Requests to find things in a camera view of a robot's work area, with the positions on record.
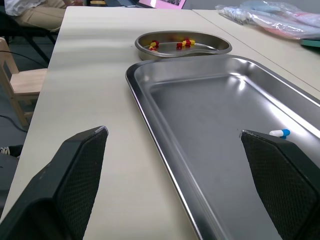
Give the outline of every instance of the chair backrest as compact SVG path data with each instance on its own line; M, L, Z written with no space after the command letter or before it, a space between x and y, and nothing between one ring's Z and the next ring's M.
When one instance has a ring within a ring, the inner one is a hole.
M0 84L4 88L4 91L11 97L14 94L14 90L10 84L10 78L6 73L5 65L7 66L11 74L19 73L16 62L14 60L14 57L10 53L10 49L7 45L6 40L0 37Z

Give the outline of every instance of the capsule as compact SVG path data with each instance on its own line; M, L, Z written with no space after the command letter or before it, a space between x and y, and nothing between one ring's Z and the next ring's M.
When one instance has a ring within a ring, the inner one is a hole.
M178 48L184 47L185 45L186 45L185 42L178 42L178 43L176 44L176 46L177 46Z
M273 130L269 133L271 136L275 137L286 137L290 135L290 130L289 129L282 129L282 130Z
M185 46L190 46L191 42L190 41L183 41L182 44L184 44Z
M155 43L156 46L159 46L159 42L157 40L152 40L153 43Z

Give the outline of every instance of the shoe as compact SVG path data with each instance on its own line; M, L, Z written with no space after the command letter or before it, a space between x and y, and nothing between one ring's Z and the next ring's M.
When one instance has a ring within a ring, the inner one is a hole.
M6 147L0 147L0 154L6 154L6 155L10 155L10 149L8 146Z
M23 147L23 145L0 147L0 154L6 154L19 158Z

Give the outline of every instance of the clear plastic bag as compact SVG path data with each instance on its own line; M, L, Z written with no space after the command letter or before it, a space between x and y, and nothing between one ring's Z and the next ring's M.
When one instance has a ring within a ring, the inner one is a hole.
M218 10L219 14L223 15L227 19L230 19L240 25L243 24L249 24L247 18L248 11L241 9L236 6L224 6L224 5L218 5L215 7L215 9Z
M320 38L320 28L313 26L317 25L318 18L315 17L312 21L307 17L300 17L298 19L297 17L293 16L294 13L292 12L300 10L288 3L247 1L242 3L240 7L226 7L218 5L216 9L223 16L231 18L233 21L239 24L257 25L270 33L284 38Z
M320 14L302 11L296 6L285 2L246 1L240 5L240 9L273 13L295 22L320 28Z
M320 28L260 11L250 11L251 20L266 31L287 39L320 38Z

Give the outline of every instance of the person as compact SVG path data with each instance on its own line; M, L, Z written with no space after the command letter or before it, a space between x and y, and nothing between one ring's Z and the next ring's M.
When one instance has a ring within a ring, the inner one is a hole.
M6 14L19 25L58 32L67 6L81 6L82 0L4 0Z

